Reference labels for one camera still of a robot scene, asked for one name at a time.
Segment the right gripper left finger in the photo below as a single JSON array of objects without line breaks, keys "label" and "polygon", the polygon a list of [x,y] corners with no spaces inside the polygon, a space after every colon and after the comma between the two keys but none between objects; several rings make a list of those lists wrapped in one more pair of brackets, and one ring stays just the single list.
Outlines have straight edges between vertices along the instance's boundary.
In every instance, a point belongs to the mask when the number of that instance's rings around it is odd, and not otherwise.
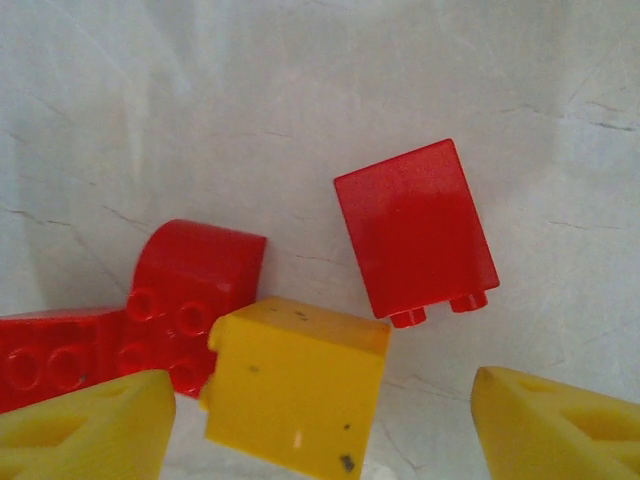
[{"label": "right gripper left finger", "polygon": [[146,370],[1,415],[3,479],[157,479],[174,424],[169,374]]}]

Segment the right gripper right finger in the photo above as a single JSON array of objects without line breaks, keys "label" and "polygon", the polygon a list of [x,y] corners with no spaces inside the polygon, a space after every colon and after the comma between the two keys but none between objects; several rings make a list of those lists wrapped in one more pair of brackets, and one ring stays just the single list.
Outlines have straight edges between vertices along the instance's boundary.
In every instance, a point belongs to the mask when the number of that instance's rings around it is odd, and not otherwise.
[{"label": "right gripper right finger", "polygon": [[477,370],[471,413],[493,479],[637,479],[639,406],[503,367]]}]

